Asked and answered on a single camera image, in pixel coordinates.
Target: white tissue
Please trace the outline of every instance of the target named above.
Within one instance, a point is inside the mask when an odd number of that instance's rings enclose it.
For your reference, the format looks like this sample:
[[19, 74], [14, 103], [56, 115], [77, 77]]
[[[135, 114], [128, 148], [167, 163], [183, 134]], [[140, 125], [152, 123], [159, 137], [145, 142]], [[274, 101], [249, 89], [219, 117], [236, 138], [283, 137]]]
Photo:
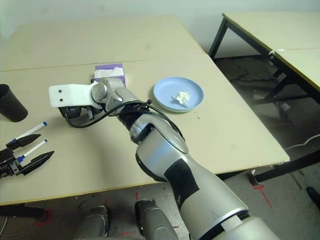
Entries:
[[184, 107], [188, 107], [188, 102], [190, 100], [191, 95], [187, 91], [180, 91], [176, 96], [173, 96], [172, 98], [174, 100], [179, 101], [180, 105]]
[[98, 69], [94, 72], [94, 78], [108, 78], [108, 77], [118, 77], [123, 76], [124, 70], [121, 67], [115, 67], [114, 69]]

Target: tissue box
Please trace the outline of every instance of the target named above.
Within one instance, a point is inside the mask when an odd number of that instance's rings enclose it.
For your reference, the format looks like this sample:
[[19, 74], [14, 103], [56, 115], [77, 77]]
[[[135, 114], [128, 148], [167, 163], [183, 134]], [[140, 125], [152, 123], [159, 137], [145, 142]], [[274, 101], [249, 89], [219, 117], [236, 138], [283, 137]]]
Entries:
[[94, 80], [99, 81], [101, 78], [115, 77], [122, 80], [126, 85], [125, 73], [122, 63], [107, 64], [95, 66]]

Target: beige tabletop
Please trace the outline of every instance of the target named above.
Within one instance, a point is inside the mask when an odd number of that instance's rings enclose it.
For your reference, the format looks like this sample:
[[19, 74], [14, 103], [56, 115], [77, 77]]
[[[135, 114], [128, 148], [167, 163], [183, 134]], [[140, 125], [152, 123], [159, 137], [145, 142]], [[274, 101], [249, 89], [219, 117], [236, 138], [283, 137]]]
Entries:
[[3, 48], [2, 71], [114, 63], [203, 53], [174, 15], [21, 25]]
[[225, 12], [236, 25], [267, 50], [320, 48], [320, 12]]
[[[206, 54], [123, 62], [126, 86], [141, 100], [153, 99], [162, 78], [189, 78], [204, 90], [204, 101], [187, 113], [164, 111], [181, 129], [191, 156], [213, 173], [288, 161], [289, 157]], [[0, 180], [0, 205], [79, 195], [154, 182], [138, 166], [137, 146], [116, 118], [84, 129], [71, 128], [50, 107], [48, 87], [87, 84], [95, 64], [1, 72], [1, 79], [28, 109], [13, 123], [1, 118], [0, 145], [42, 121], [48, 142], [27, 159], [54, 150], [51, 159], [27, 176]]]
[[275, 55], [320, 91], [320, 48], [275, 51]]

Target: black cable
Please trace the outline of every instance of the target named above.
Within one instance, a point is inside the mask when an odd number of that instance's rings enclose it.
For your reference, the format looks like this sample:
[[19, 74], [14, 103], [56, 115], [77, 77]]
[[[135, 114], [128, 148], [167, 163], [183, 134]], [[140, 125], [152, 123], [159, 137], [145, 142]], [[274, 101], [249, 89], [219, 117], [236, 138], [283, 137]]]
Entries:
[[119, 108], [122, 108], [128, 104], [144, 104], [143, 101], [140, 101], [140, 100], [135, 100], [135, 101], [127, 101], [127, 102], [124, 102], [122, 104], [119, 104], [118, 106], [112, 108], [110, 111], [107, 111], [105, 114], [103, 114], [100, 118], [96, 119], [96, 120], [93, 120], [89, 123], [86, 123], [86, 124], [83, 124], [83, 125], [75, 125], [74, 123], [72, 123], [69, 118], [68, 118], [68, 114], [65, 113], [64, 114], [64, 117], [65, 117], [65, 120], [66, 122], [73, 128], [76, 128], [76, 129], [83, 129], [83, 128], [87, 128], [87, 127], [90, 127], [92, 126], [93, 124], [96, 124], [98, 123], [99, 121], [101, 121], [102, 119], [104, 119], [105, 117], [108, 117], [110, 114], [112, 114], [114, 111], [118, 110]]
[[[177, 125], [171, 121], [162, 111], [160, 111], [159, 109], [157, 109], [155, 106], [152, 106], [151, 105], [152, 103], [152, 100], [151, 99], [148, 99], [148, 101], [146, 102], [143, 102], [143, 101], [140, 101], [140, 100], [135, 100], [135, 101], [127, 101], [127, 102], [124, 102], [122, 104], [119, 104], [118, 106], [114, 107], [113, 109], [107, 111], [105, 114], [103, 114], [100, 118], [96, 119], [96, 120], [93, 120], [89, 123], [86, 123], [86, 124], [83, 124], [83, 125], [76, 125], [74, 124], [73, 122], [70, 121], [70, 119], [68, 118], [68, 113], [65, 113], [64, 114], [64, 117], [65, 117], [65, 120], [66, 122], [73, 128], [77, 128], [77, 129], [82, 129], [82, 128], [87, 128], [87, 127], [90, 127], [92, 126], [93, 124], [96, 124], [98, 123], [99, 121], [101, 121], [102, 119], [104, 119], [105, 117], [115, 117], [115, 116], [119, 116], [121, 114], [129, 114], [129, 113], [142, 113], [142, 114], [149, 114], [149, 115], [154, 115], [154, 116], [158, 116], [164, 120], [166, 120], [170, 125], [171, 127], [179, 133], [179, 135], [185, 140], [182, 132], [180, 131], [180, 129], [177, 127]], [[123, 112], [119, 112], [119, 113], [116, 113], [116, 114], [112, 114], [113, 112], [115, 112], [116, 110], [122, 108], [122, 107], [125, 107], [127, 105], [132, 105], [132, 104], [137, 104], [136, 106], [133, 107], [134, 110], [129, 110], [129, 111], [123, 111]], [[140, 110], [141, 108], [143, 107], [147, 107], [147, 109], [152, 109], [154, 110], [155, 112], [152, 112], [152, 111], [148, 111], [148, 110]]]

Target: purple tissue box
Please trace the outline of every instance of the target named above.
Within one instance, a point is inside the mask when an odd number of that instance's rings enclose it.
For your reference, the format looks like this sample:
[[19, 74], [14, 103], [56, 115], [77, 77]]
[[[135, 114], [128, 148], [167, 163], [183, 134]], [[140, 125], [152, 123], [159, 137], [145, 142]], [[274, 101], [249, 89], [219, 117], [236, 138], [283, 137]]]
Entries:
[[[95, 66], [95, 70], [102, 70], [102, 69], [112, 70], [116, 67], [122, 68], [122, 70], [124, 70], [122, 63]], [[119, 78], [122, 80], [123, 84], [126, 85], [125, 71], [123, 71], [123, 75], [121, 75], [121, 76], [112, 76], [110, 78]]]

